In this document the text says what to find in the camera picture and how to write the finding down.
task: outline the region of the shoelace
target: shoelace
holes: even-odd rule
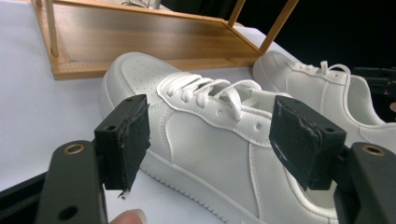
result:
[[[314,65],[311,65],[311,64],[307,65],[304,63],[295,63],[295,65],[301,69],[305,69],[306,71],[309,71],[309,70],[312,70],[315,68]],[[322,75],[327,75],[329,73],[329,71],[334,68],[339,68],[339,69],[343,70],[347,75],[350,75],[350,70],[345,65],[337,63],[335,65],[328,67],[327,61],[323,61],[320,63],[320,68],[318,69],[317,73],[320,73]]]
[[[197,96],[197,104],[201,108],[205,108],[208,102],[209,93],[215,86],[223,87],[221,91],[216,93],[213,97],[219,99],[220,96],[227,96],[233,108],[233,118],[236,121],[241,120],[242,102],[238,91],[235,89],[238,86],[243,86],[251,89],[261,90],[261,86],[253,80],[241,80],[231,84],[225,79],[213,80],[208,77],[201,77],[199,75],[187,75],[183,77],[176,77],[169,84],[167,94],[169,96],[175,95],[176,92],[182,91],[181,100],[188,102],[194,95]]]

